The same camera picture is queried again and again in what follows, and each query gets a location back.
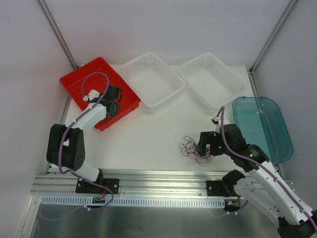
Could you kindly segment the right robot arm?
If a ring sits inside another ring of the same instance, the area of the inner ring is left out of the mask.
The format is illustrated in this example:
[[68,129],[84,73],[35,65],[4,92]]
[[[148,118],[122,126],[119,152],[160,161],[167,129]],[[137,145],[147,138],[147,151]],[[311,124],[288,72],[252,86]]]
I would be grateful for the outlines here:
[[[244,170],[232,170],[221,180],[207,181],[208,195],[244,197],[277,226],[282,238],[310,238],[316,234],[316,210],[295,194],[259,146],[246,143],[235,124],[201,132],[196,151],[200,156],[227,155]],[[262,189],[247,180],[245,173]]]

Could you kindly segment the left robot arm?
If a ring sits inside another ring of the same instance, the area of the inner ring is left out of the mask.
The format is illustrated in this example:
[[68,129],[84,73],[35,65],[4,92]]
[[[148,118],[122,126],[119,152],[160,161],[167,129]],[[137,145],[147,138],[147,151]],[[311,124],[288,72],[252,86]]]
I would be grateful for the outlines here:
[[105,178],[101,169],[86,159],[84,134],[97,123],[114,118],[122,99],[122,91],[107,86],[104,93],[91,90],[84,99],[88,107],[70,124],[54,124],[50,129],[47,161],[58,166],[60,173],[72,173],[76,177],[76,193],[105,195],[118,194],[119,179]]

